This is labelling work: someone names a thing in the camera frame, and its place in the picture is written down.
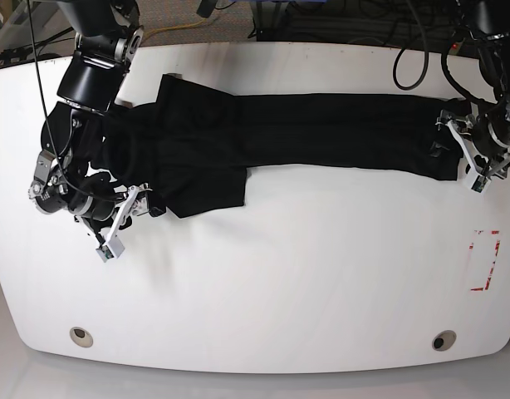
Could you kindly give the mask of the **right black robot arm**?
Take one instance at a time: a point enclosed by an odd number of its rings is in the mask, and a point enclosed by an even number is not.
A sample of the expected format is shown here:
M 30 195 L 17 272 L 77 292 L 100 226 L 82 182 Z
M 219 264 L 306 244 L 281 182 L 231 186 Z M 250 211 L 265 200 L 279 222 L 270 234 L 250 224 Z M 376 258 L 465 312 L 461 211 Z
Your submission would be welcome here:
M 115 99 L 144 36 L 135 1 L 60 1 L 76 32 L 71 63 L 44 114 L 28 191 L 44 214 L 66 210 L 104 259 L 124 251 L 133 217 L 165 212 L 154 193 L 153 146 Z

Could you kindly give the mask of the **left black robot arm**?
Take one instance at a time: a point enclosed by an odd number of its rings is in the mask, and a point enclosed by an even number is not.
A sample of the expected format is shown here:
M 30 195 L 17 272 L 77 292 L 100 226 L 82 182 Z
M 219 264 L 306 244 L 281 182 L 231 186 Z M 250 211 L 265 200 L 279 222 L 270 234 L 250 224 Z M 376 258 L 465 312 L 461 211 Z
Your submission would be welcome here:
M 405 118 L 402 139 L 390 147 L 381 166 L 439 181 L 455 181 L 461 158 L 477 174 L 482 188 L 492 177 L 504 179 L 510 167 L 510 1 L 444 1 L 452 36 L 441 52 L 441 68 L 458 99 L 418 98 L 418 111 Z M 448 66 L 448 54 L 461 39 L 478 50 L 484 80 L 494 103 L 460 86 Z

